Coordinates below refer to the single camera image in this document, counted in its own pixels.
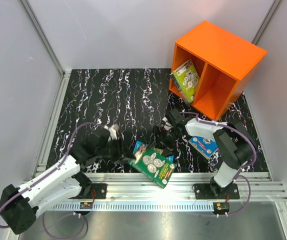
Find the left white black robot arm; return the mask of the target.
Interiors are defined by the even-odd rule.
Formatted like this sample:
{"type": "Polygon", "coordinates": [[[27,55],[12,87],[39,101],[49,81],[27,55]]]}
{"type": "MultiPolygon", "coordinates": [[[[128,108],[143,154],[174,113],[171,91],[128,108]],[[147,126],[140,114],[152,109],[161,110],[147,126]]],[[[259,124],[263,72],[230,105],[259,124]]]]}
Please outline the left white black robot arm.
{"type": "Polygon", "coordinates": [[[70,198],[94,196],[92,181],[81,166],[106,158],[117,164],[135,159],[114,127],[97,129],[86,140],[75,143],[46,171],[20,186],[8,185],[0,197],[3,227],[16,235],[28,230],[44,212],[70,198]]]}

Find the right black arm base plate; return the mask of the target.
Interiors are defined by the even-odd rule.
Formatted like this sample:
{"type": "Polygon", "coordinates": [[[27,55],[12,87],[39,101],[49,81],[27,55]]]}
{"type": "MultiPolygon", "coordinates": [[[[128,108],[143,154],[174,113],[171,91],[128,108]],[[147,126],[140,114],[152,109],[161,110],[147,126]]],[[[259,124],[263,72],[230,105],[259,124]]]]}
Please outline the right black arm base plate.
{"type": "Polygon", "coordinates": [[[239,200],[238,185],[231,183],[229,186],[220,188],[210,183],[195,183],[192,186],[196,200],[239,200]]]}

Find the blue 26-Storey Treehouse book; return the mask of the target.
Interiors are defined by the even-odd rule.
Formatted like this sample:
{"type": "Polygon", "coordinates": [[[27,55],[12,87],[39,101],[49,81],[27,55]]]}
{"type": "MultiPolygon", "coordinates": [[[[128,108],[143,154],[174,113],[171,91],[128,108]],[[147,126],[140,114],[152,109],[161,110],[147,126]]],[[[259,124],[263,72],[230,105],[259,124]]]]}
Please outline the blue 26-Storey Treehouse book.
{"type": "MultiPolygon", "coordinates": [[[[133,155],[135,156],[136,160],[134,160],[135,163],[138,163],[142,154],[145,152],[145,150],[147,149],[147,145],[137,141],[135,144],[135,147],[133,149],[133,155]]],[[[159,153],[162,155],[163,149],[159,149],[159,148],[153,148],[155,152],[159,153]]],[[[170,162],[174,161],[174,156],[170,156],[170,157],[166,157],[170,162]]]]}

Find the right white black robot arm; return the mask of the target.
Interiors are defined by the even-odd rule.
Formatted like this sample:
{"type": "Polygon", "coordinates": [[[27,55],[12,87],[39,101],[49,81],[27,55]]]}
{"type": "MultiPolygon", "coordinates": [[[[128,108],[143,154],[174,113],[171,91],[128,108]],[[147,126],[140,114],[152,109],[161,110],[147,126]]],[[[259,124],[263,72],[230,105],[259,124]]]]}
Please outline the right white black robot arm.
{"type": "Polygon", "coordinates": [[[238,120],[209,121],[201,119],[195,112],[173,109],[153,127],[152,133],[157,145],[161,144],[172,152],[176,149],[176,140],[183,136],[202,137],[216,143],[222,164],[209,182],[210,194],[216,199],[224,197],[242,169],[257,160],[255,140],[238,120]]]}

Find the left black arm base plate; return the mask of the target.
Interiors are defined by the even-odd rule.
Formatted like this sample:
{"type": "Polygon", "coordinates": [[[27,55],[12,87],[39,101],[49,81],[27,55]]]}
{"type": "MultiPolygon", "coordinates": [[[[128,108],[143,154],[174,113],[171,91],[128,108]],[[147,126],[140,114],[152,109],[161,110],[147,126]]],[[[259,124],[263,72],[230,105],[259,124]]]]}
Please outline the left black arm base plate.
{"type": "Polygon", "coordinates": [[[76,196],[77,199],[106,199],[107,195],[106,183],[92,183],[91,186],[83,187],[81,192],[76,196]]]}

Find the lime green 65-Storey Treehouse book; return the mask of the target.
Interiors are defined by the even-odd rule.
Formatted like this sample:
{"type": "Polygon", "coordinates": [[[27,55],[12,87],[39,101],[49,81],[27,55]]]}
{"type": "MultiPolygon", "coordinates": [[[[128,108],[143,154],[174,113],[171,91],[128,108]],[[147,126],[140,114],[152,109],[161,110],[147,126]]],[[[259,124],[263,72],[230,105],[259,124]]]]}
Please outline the lime green 65-Storey Treehouse book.
{"type": "Polygon", "coordinates": [[[187,60],[174,70],[170,77],[177,87],[181,98],[186,104],[191,104],[200,81],[200,77],[192,60],[187,60]]]}

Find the dark green 104-Storey Treehouse book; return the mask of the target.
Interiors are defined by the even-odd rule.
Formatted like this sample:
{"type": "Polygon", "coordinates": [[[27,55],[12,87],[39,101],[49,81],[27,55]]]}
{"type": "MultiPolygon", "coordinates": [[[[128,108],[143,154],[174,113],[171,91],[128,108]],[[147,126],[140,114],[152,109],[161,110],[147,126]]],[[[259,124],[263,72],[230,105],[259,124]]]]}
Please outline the dark green 104-Storey Treehouse book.
{"type": "Polygon", "coordinates": [[[175,164],[153,148],[146,149],[138,163],[131,160],[128,164],[162,189],[167,186],[175,170],[175,164]]]}

